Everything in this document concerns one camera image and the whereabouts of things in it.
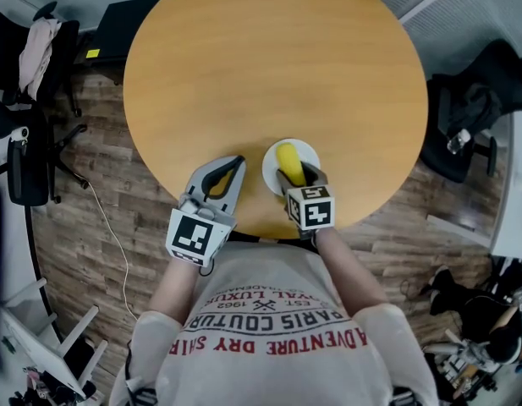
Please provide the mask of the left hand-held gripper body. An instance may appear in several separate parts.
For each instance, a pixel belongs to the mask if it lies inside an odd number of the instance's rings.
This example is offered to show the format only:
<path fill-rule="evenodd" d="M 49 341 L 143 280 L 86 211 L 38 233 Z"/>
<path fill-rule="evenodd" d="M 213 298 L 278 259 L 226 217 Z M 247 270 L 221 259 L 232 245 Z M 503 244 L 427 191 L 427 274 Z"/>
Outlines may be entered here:
<path fill-rule="evenodd" d="M 168 253 L 198 267 L 208 267 L 236 227 L 236 201 L 215 200 L 184 192 L 171 211 L 165 247 Z"/>

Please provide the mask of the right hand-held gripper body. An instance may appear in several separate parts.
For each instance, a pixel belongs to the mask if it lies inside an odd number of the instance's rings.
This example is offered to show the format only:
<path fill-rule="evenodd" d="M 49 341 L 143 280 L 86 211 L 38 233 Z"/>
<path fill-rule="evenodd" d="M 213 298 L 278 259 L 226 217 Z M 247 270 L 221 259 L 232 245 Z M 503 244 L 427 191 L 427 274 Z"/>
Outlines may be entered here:
<path fill-rule="evenodd" d="M 285 211 L 297 227 L 301 240 L 335 224 L 335 198 L 330 186 L 295 186 L 285 196 Z"/>

